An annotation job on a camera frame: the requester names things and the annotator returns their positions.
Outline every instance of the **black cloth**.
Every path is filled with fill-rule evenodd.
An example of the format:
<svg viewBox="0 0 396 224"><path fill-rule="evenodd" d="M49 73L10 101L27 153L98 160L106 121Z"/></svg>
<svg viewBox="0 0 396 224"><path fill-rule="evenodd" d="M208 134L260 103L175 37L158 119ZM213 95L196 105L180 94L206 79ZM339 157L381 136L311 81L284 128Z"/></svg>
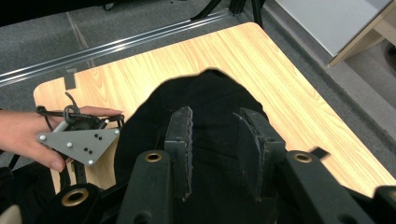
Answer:
<svg viewBox="0 0 396 224"><path fill-rule="evenodd" d="M55 196L50 169L32 162L15 171L0 168L0 214L11 205L21 209L22 223L35 223Z"/></svg>
<svg viewBox="0 0 396 224"><path fill-rule="evenodd" d="M120 133L117 182L130 178L140 153L162 149L172 113L183 106L193 114L192 194L185 202L174 200L174 223L273 223L276 200L254 202L235 152L233 113L244 107L266 115L243 86L218 70L165 81L137 109Z"/></svg>

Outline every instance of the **bolt hole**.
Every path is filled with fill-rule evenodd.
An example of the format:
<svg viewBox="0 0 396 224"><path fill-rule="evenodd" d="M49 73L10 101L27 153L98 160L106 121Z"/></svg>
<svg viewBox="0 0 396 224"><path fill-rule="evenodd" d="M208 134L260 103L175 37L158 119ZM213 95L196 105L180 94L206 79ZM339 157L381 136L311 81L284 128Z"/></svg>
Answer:
<svg viewBox="0 0 396 224"><path fill-rule="evenodd" d="M150 153L146 156L146 161L149 162L155 162L155 161L160 161L163 158L161 154L158 153Z"/></svg>
<svg viewBox="0 0 396 224"><path fill-rule="evenodd" d="M311 162L312 158L310 158L309 156L302 154L302 153L297 153L294 154L294 159L300 162Z"/></svg>
<svg viewBox="0 0 396 224"><path fill-rule="evenodd" d="M62 204L66 207L76 206L88 198L89 192L86 189L73 189L62 198Z"/></svg>

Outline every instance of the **wooden table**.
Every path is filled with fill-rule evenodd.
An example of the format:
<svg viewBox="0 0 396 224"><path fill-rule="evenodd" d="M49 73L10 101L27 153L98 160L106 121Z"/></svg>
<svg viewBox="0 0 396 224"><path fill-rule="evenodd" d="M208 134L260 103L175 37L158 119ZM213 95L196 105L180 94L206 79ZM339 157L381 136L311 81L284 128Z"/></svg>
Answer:
<svg viewBox="0 0 396 224"><path fill-rule="evenodd" d="M329 151L331 156L323 163L341 185L368 196L377 186L396 185L271 38L252 22L79 72L75 75L77 88L68 92L80 106L116 108L129 118L165 80L196 75L210 67L234 78L262 103L287 149L322 147ZM34 95L36 104L47 109L70 105L62 78L39 85ZM87 168L89 182L104 189L114 185L113 156L111 148Z"/></svg>

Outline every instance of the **metal stand leg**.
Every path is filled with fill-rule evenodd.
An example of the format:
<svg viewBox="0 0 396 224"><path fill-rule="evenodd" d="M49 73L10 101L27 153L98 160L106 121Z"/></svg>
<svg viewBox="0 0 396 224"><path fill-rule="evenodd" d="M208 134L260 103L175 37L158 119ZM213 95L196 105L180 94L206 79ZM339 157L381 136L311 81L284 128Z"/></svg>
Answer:
<svg viewBox="0 0 396 224"><path fill-rule="evenodd" d="M264 5L265 0L251 0L251 5L253 6L253 17L254 22L259 24L261 28L262 26L262 6Z"/></svg>
<svg viewBox="0 0 396 224"><path fill-rule="evenodd" d="M209 15L209 13L212 12L220 2L221 0L211 0L209 4L207 4L207 6L200 13L198 13L198 15L192 17L191 20L196 21L207 17L207 15Z"/></svg>

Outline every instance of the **black mechanical part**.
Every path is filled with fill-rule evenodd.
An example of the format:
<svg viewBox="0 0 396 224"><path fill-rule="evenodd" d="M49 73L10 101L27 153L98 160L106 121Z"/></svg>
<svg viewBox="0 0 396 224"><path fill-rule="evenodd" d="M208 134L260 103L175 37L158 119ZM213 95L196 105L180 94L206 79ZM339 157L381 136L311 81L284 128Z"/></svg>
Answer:
<svg viewBox="0 0 396 224"><path fill-rule="evenodd" d="M330 153L321 147L316 147L314 150L310 151L309 153L316 156L320 160L330 156Z"/></svg>
<svg viewBox="0 0 396 224"><path fill-rule="evenodd" d="M209 4L207 4L206 7L200 13L198 13L198 15L191 18L191 21L197 21L206 18L207 15L209 15L209 13L212 12L220 2L221 0L210 0Z"/></svg>
<svg viewBox="0 0 396 224"><path fill-rule="evenodd" d="M59 192L35 223L99 223L94 204L100 200L100 189L92 184L74 185Z"/></svg>
<svg viewBox="0 0 396 224"><path fill-rule="evenodd" d="M172 172L167 152L150 150L137 157L117 223L172 223Z"/></svg>
<svg viewBox="0 0 396 224"><path fill-rule="evenodd" d="M192 110L180 108L173 113L164 141L173 171L173 196L184 200L191 194L192 177Z"/></svg>
<svg viewBox="0 0 396 224"><path fill-rule="evenodd" d="M234 15L242 13L246 2L247 0L231 0L229 9Z"/></svg>
<svg viewBox="0 0 396 224"><path fill-rule="evenodd" d="M286 153L276 173L279 174L279 224L374 223L320 160L310 153Z"/></svg>
<svg viewBox="0 0 396 224"><path fill-rule="evenodd" d="M85 166L79 161L72 161L72 166L76 175L77 184L87 183L87 176L85 175Z"/></svg>
<svg viewBox="0 0 396 224"><path fill-rule="evenodd" d="M35 223L116 223L127 183L100 190L93 184L77 184L59 192Z"/></svg>
<svg viewBox="0 0 396 224"><path fill-rule="evenodd" d="M275 165L282 162L286 143L260 113L241 108L236 153L254 200L275 197Z"/></svg>

